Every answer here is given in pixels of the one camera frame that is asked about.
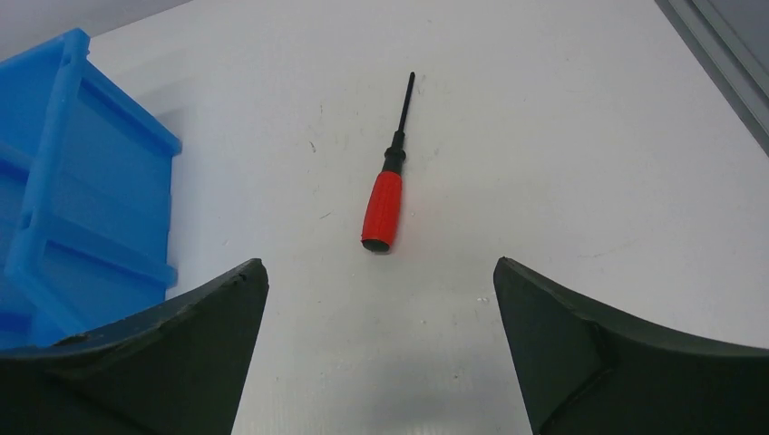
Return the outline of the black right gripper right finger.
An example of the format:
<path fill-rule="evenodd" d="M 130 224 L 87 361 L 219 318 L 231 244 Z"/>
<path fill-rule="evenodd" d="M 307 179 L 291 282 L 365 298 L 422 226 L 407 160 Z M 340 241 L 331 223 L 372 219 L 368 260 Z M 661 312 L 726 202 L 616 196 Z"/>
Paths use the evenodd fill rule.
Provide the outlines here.
<path fill-rule="evenodd" d="M 501 258 L 501 320 L 536 434 L 765 434 L 768 352 L 683 333 Z"/>

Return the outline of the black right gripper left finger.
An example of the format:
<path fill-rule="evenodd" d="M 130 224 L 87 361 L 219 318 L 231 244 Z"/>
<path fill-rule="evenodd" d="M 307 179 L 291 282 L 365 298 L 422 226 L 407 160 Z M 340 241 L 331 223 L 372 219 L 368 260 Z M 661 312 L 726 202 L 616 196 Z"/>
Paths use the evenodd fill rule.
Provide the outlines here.
<path fill-rule="evenodd" d="M 228 434 L 268 298 L 250 259 L 48 347 L 1 354 L 4 434 Z"/>

